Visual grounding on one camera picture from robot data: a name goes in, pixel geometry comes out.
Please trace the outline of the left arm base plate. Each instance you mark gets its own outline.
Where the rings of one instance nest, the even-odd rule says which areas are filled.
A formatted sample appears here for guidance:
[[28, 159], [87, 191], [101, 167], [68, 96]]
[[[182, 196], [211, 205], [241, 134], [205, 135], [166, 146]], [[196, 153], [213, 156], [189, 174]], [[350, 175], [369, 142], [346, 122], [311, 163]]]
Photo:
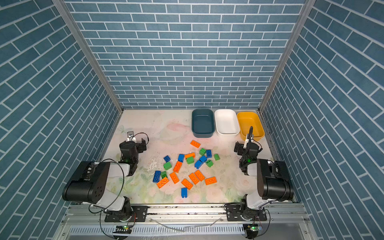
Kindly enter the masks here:
[[106, 211], [106, 223], [144, 222], [148, 213], [148, 206], [123, 207], [120, 211]]

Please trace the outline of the blue lego long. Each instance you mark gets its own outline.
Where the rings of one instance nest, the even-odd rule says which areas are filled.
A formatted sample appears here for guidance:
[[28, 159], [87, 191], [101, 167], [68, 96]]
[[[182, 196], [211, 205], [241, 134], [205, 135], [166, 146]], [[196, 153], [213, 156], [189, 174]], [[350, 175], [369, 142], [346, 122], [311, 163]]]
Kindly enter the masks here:
[[155, 171], [154, 177], [153, 177], [153, 183], [158, 183], [161, 178], [161, 171]]
[[199, 169], [207, 160], [206, 156], [201, 156], [200, 159], [195, 162], [195, 168]]

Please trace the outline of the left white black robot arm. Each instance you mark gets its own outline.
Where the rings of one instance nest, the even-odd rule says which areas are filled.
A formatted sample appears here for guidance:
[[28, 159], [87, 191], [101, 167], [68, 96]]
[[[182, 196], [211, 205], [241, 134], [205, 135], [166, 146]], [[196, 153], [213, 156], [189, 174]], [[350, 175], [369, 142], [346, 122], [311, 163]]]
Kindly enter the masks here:
[[147, 150], [150, 139], [137, 142], [134, 132], [127, 133], [127, 140], [120, 143], [120, 161], [105, 159], [101, 162], [82, 161], [64, 187], [62, 198], [68, 202], [87, 202], [107, 213], [131, 215], [130, 200], [121, 193], [106, 189], [107, 180], [132, 176], [139, 163], [139, 154]]

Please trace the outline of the blue lego bottom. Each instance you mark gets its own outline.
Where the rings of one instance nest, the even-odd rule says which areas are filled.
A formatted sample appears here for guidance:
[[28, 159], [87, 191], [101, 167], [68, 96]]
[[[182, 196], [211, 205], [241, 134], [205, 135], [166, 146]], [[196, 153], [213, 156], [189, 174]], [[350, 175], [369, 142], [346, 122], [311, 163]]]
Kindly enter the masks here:
[[187, 188], [182, 188], [181, 189], [181, 197], [182, 198], [187, 198], [188, 197], [188, 189]]

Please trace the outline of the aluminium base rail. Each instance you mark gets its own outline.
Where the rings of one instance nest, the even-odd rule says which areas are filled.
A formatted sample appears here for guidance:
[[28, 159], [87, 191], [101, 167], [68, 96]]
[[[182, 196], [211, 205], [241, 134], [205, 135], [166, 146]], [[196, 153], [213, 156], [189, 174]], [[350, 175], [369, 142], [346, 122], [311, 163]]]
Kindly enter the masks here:
[[240, 208], [224, 204], [132, 204], [139, 224], [218, 224], [226, 223], [309, 223], [303, 204], [277, 203], [265, 206], [259, 217], [242, 217]]

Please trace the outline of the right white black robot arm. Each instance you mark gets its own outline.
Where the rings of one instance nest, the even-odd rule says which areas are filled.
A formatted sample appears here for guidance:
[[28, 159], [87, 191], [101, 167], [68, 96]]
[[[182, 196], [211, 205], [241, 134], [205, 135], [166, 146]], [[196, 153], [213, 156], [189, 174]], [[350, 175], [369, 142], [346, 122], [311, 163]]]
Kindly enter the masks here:
[[246, 194], [241, 201], [242, 213], [260, 211], [269, 203], [293, 199], [294, 187], [285, 162], [259, 159], [261, 148], [253, 142], [236, 142], [234, 152], [241, 156], [239, 168], [243, 174], [257, 178], [257, 191]]

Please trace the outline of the green lego small top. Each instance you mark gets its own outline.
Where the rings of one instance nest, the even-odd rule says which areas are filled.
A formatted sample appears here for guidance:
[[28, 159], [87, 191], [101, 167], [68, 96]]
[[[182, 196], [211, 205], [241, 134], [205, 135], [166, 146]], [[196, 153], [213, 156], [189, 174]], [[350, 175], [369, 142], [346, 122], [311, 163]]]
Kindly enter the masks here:
[[206, 149], [201, 148], [201, 149], [200, 149], [200, 155], [201, 155], [201, 156], [204, 156], [205, 154], [206, 154]]

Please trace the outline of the white plastic bin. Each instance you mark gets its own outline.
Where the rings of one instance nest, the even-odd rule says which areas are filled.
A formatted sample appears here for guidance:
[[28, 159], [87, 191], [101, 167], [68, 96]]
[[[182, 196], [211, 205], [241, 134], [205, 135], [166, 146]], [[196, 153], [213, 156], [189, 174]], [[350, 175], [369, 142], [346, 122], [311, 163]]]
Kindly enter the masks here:
[[236, 136], [240, 132], [237, 114], [234, 110], [221, 109], [215, 111], [216, 130], [223, 136]]

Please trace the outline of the dark teal plastic bin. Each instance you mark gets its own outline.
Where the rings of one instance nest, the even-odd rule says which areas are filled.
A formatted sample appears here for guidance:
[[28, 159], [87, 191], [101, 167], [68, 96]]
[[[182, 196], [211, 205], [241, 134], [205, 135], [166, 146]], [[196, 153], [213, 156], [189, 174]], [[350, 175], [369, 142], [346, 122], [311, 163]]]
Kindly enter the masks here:
[[196, 138], [210, 138], [215, 132], [214, 112], [209, 109], [192, 111], [192, 132]]

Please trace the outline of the right green circuit board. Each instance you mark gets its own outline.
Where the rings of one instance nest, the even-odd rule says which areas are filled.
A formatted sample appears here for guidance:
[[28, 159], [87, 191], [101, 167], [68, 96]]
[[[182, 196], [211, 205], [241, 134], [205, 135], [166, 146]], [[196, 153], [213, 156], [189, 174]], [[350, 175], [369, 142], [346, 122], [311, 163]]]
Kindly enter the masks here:
[[245, 237], [247, 239], [254, 239], [258, 236], [259, 232], [263, 230], [262, 227], [256, 225], [256, 224], [245, 224], [243, 225], [244, 231], [245, 231]]

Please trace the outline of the orange lego brick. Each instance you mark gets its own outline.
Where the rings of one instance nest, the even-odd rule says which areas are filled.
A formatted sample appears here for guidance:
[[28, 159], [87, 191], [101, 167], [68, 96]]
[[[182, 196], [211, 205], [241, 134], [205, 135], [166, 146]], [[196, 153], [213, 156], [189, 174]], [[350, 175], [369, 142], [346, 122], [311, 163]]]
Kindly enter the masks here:
[[194, 146], [195, 148], [199, 148], [201, 146], [201, 144], [196, 141], [191, 141], [191, 145]]

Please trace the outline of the yellow plastic bin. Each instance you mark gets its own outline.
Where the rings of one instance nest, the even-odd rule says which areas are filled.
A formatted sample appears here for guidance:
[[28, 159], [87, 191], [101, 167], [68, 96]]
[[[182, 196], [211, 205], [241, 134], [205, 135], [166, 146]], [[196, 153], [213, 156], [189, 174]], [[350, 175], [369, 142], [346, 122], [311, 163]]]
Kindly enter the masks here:
[[250, 127], [253, 127], [254, 140], [259, 141], [265, 136], [262, 123], [259, 116], [254, 112], [239, 112], [237, 118], [240, 126], [240, 135], [243, 141], [249, 133]]

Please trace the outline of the blue lego small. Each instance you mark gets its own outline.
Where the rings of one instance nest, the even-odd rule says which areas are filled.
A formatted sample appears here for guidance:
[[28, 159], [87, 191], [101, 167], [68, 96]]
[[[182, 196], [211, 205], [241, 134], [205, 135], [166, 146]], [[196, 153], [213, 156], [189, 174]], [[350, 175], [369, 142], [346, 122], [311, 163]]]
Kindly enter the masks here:
[[184, 154], [179, 154], [178, 156], [178, 162], [183, 163], [184, 162], [185, 155]]
[[168, 163], [171, 160], [171, 158], [169, 156], [165, 156], [164, 160], [166, 161], [166, 163]]

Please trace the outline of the left green circuit board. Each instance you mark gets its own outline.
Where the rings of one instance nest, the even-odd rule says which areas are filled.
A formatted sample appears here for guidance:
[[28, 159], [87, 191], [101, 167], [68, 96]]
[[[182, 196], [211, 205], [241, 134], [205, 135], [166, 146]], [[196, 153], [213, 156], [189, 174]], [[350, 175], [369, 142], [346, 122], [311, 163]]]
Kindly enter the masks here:
[[117, 234], [131, 234], [133, 230], [133, 226], [116, 226], [116, 229], [113, 231], [113, 235]]

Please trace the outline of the blue lego small top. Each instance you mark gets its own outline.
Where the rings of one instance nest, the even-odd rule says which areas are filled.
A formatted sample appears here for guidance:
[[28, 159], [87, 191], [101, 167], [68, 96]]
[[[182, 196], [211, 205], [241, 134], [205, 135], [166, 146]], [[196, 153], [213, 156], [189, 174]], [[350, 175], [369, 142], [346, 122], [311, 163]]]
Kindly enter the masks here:
[[178, 156], [178, 162], [183, 163], [184, 162], [185, 155], [184, 154], [179, 154]]

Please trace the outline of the green lego small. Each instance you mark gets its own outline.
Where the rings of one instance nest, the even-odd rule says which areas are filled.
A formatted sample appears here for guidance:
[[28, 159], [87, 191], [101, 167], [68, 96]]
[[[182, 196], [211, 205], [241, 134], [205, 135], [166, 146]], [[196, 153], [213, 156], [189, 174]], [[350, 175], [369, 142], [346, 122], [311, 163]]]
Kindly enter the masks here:
[[201, 155], [201, 156], [204, 156], [205, 154], [206, 154], [206, 149], [201, 148], [201, 149], [200, 149], [200, 155]]
[[167, 177], [167, 172], [166, 171], [161, 172], [161, 177], [162, 177], [162, 179], [166, 178]]

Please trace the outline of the green circuit board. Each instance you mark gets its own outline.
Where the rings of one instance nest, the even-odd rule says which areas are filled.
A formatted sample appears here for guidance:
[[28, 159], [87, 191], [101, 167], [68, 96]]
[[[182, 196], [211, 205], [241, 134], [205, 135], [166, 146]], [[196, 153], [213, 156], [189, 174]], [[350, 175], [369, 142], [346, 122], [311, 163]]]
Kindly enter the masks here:
[[262, 227], [256, 225], [256, 224], [245, 224], [243, 225], [244, 231], [245, 231], [245, 237], [247, 239], [254, 239], [258, 236], [259, 232], [263, 230]]
[[113, 235], [117, 234], [131, 234], [133, 230], [133, 226], [116, 226], [116, 229], [113, 231]]

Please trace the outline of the green lego small lower-left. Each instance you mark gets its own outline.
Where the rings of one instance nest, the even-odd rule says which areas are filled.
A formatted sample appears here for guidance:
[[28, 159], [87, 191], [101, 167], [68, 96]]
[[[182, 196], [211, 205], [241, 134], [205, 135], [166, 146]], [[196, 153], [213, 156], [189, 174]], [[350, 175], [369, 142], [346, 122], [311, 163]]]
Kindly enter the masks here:
[[162, 179], [166, 178], [167, 177], [167, 172], [166, 171], [161, 172], [161, 177], [162, 177]]

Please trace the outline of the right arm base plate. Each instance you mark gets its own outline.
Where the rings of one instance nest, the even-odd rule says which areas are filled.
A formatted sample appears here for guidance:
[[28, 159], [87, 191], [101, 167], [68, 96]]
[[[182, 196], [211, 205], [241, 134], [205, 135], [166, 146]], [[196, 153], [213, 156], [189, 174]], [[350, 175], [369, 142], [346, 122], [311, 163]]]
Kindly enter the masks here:
[[238, 203], [227, 203], [223, 206], [227, 221], [240, 222], [240, 221], [266, 221], [267, 216], [263, 210], [252, 210], [248, 207], [242, 206]]

